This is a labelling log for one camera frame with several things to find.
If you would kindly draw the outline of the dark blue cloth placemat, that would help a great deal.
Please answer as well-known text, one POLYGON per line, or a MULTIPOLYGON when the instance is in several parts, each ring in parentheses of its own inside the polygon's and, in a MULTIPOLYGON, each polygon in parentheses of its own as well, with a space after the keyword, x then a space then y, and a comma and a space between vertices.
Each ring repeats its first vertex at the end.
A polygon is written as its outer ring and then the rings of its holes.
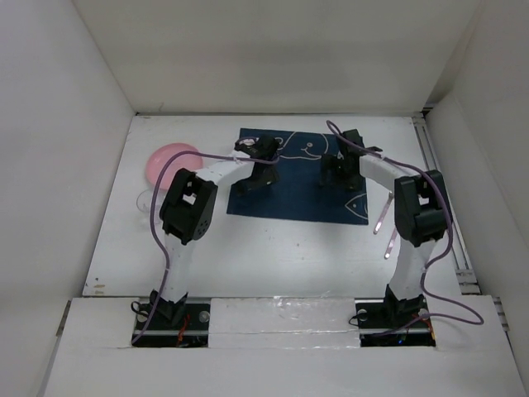
POLYGON ((337 155, 332 134, 240 129, 240 138, 270 135, 279 142, 279 180, 254 192, 240 194, 231 188, 226 212, 230 215, 327 222, 365 226, 369 223, 366 187, 356 191, 320 185, 323 155, 337 155))

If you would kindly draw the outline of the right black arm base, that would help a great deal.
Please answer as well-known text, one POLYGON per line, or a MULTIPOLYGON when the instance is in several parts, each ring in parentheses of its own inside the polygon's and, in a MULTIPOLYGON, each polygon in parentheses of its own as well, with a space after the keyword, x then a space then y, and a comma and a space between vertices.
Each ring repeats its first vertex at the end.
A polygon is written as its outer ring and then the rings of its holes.
POLYGON ((434 347, 431 322, 420 318, 426 309, 423 293, 397 300, 387 287, 382 299, 356 299, 349 325, 359 330, 361 347, 434 347))

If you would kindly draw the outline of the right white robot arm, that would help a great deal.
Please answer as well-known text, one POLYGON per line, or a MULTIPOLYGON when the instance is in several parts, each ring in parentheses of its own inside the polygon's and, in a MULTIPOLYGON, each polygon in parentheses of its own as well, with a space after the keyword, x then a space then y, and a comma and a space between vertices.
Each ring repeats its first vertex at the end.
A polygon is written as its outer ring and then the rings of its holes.
POLYGON ((382 315, 393 325, 412 316, 422 301, 427 269, 439 240, 451 233, 452 216, 442 174, 391 159, 366 147, 357 130, 345 132, 327 123, 338 144, 336 155, 323 155, 320 184, 358 191, 370 179, 393 194, 394 226, 400 236, 396 269, 386 287, 382 315))

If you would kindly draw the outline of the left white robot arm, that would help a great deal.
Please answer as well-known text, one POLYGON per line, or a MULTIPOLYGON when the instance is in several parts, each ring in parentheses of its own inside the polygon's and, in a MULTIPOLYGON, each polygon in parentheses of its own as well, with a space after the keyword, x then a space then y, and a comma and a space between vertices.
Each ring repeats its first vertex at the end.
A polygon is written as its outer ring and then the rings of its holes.
POLYGON ((205 236, 221 186, 234 185, 248 194, 279 180, 275 164, 279 142, 270 135, 241 138, 230 155, 209 155, 216 162, 199 170, 176 172, 161 204, 159 217, 166 259, 160 288, 150 295, 155 317, 167 328, 181 324, 188 296, 188 275, 195 242, 205 236))

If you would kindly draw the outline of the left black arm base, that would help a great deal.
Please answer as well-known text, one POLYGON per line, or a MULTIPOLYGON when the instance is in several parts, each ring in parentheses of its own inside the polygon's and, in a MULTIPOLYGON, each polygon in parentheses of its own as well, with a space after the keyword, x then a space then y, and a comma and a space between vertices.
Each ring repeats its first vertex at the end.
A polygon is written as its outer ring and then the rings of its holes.
POLYGON ((150 304, 134 301, 131 310, 136 315, 136 321, 131 335, 131 345, 145 348, 207 347, 211 302, 210 299, 189 299, 183 315, 175 325, 161 314, 155 313, 147 329, 142 332, 149 316, 150 304))

